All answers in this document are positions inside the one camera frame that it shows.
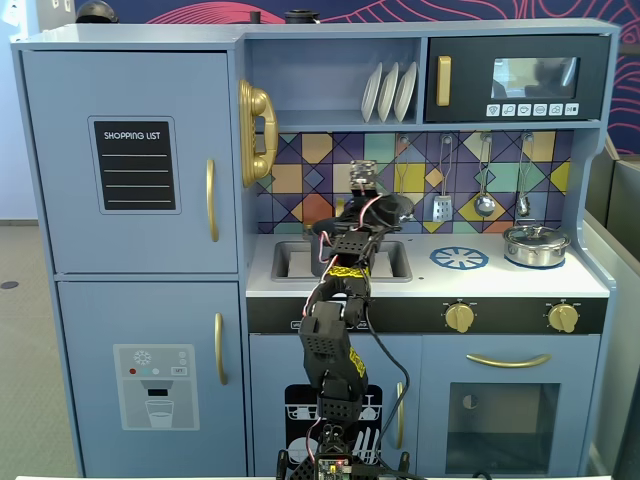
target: yellow tape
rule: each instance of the yellow tape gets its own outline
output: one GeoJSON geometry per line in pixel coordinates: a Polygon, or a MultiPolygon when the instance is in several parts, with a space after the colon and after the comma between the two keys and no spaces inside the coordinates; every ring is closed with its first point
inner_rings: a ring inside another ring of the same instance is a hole
{"type": "Polygon", "coordinates": [[[364,366],[364,362],[360,360],[360,357],[358,356],[355,348],[353,347],[351,347],[351,350],[349,351],[349,360],[351,360],[351,363],[353,363],[356,366],[356,370],[358,370],[358,373],[360,374],[360,378],[364,377],[364,372],[367,369],[364,366]]]}
{"type": "MultiPolygon", "coordinates": [[[[369,268],[365,270],[367,276],[369,275],[369,268]]],[[[350,267],[331,267],[329,270],[329,275],[334,277],[353,277],[353,278],[363,278],[362,271],[359,268],[350,268],[350,267]]]]}

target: circuit board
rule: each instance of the circuit board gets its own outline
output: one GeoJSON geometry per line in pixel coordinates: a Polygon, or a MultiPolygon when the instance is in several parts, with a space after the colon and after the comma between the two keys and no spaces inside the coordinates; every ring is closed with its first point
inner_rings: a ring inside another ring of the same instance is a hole
{"type": "Polygon", "coordinates": [[[317,458],[316,480],[351,480],[351,463],[345,457],[317,458]]]}

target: light blue cabinet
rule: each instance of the light blue cabinet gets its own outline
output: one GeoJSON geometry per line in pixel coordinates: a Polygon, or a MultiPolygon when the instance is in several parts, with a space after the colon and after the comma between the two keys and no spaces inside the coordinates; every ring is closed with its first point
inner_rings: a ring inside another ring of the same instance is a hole
{"type": "Polygon", "coordinates": [[[238,271],[225,53],[22,58],[57,273],[238,271]]]}
{"type": "Polygon", "coordinates": [[[237,284],[58,288],[86,476],[247,474],[237,284]]]}
{"type": "Polygon", "coordinates": [[[599,342],[425,336],[418,474],[577,475],[599,342]]]}
{"type": "MultiPolygon", "coordinates": [[[[382,457],[391,466],[397,467],[401,453],[407,451],[411,455],[411,470],[415,472],[422,339],[415,335],[381,337],[391,353],[409,371],[411,378],[411,386],[404,399],[403,416],[391,423],[383,438],[382,457]],[[398,421],[403,422],[404,426],[401,436],[398,421]]],[[[376,425],[384,424],[388,418],[397,399],[398,383],[404,383],[404,376],[371,336],[352,335],[351,343],[367,367],[369,393],[372,394],[364,400],[364,411],[367,413],[361,419],[367,420],[360,422],[363,435],[358,435],[360,442],[356,439],[354,448],[361,452],[361,457],[373,461],[372,453],[368,450],[373,448],[376,425]],[[380,393],[382,414],[377,418],[380,415],[380,405],[377,405],[380,393]]],[[[302,344],[296,335],[251,335],[250,348],[255,475],[273,476],[279,450],[289,449],[290,457],[294,459],[290,464],[292,467],[296,459],[306,457],[304,432],[307,425],[313,424],[317,418],[315,394],[306,390],[310,388],[307,387],[309,381],[302,364],[302,344]]]]}

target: toy cup icon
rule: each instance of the toy cup icon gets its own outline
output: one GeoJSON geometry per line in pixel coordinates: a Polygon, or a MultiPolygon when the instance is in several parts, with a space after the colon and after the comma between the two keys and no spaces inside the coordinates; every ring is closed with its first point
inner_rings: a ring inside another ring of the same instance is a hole
{"type": "Polygon", "coordinates": [[[149,414],[151,428],[171,428],[173,402],[171,400],[147,400],[144,402],[149,414]]]}

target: pot lid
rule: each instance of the pot lid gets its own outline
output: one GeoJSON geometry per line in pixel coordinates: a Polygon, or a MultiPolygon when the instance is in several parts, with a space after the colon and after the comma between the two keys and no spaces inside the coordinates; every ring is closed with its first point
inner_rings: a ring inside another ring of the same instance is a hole
{"type": "Polygon", "coordinates": [[[509,243],[531,249],[563,248],[571,243],[566,234],[542,225],[517,225],[503,236],[509,243]]]}

